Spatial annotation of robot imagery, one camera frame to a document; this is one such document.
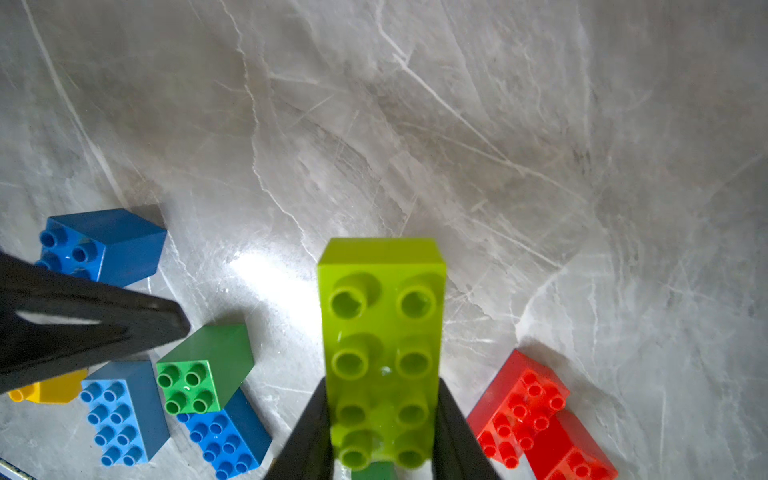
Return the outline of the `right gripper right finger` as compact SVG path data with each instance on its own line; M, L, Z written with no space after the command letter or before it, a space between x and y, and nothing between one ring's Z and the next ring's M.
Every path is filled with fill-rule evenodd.
M432 474L437 480L499 480L445 381L439 379Z

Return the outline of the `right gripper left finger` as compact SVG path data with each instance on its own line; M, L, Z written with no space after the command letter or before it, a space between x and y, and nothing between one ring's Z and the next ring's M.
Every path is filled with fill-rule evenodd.
M326 380L321 379L265 479L332 479L333 472Z

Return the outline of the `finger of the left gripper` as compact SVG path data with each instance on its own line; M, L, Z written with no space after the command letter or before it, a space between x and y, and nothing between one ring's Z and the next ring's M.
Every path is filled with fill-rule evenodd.
M1 391L185 338L167 299L67 276L1 254Z

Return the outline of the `red long brick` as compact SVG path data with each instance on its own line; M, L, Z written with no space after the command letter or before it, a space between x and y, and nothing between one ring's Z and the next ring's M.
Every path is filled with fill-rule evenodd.
M547 366L515 350L467 417L484 455L515 469L563 410L570 390Z

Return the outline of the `lime green long brick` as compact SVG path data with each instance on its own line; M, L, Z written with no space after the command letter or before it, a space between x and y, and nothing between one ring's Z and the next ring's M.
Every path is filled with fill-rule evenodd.
M432 456L446 272L428 238L333 238L318 262L331 443L352 471Z

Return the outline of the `yellow square brick left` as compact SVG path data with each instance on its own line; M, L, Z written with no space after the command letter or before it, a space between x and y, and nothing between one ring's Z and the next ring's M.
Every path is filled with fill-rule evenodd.
M74 371L12 390L8 396L16 403L68 404L78 397L82 389L81 382L87 376L87 369Z

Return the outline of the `green square brick middle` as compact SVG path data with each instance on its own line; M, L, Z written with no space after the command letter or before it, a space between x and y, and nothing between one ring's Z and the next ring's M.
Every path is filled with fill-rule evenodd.
M352 480L397 480L397 473L392 462L372 462L365 469L352 471Z

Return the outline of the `green square brick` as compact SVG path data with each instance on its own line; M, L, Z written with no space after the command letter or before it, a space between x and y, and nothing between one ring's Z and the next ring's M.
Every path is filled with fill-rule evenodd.
M392 462L372 462L365 469L352 471L352 480L397 480L397 473Z
M206 325L156 363L164 409L172 416L218 412L253 366L246 325Z

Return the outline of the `dark blue long brick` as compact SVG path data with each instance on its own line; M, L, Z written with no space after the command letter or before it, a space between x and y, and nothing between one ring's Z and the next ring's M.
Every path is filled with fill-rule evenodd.
M245 393L239 388L221 411L181 413L176 419L197 444L218 480L233 479L261 466L272 443Z

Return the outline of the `red square brick right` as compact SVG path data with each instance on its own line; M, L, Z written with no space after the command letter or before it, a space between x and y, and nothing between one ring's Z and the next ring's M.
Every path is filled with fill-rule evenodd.
M619 473L580 420L557 412L525 454L538 480L614 480Z

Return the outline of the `light blue long brick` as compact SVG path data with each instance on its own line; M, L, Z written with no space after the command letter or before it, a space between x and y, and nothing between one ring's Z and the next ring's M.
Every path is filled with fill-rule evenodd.
M104 467L145 464L170 438L148 360L105 364L81 381L79 399L88 408Z

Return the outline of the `blue square brick left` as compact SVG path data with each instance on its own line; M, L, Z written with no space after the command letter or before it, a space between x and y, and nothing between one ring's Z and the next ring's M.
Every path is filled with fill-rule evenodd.
M125 209L51 216L35 265L116 287L157 271L167 231Z

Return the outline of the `green square brick left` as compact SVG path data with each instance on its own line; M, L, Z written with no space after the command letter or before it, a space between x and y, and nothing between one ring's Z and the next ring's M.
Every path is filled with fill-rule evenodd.
M206 325L156 363L164 409L172 416L218 412L253 366L246 325Z

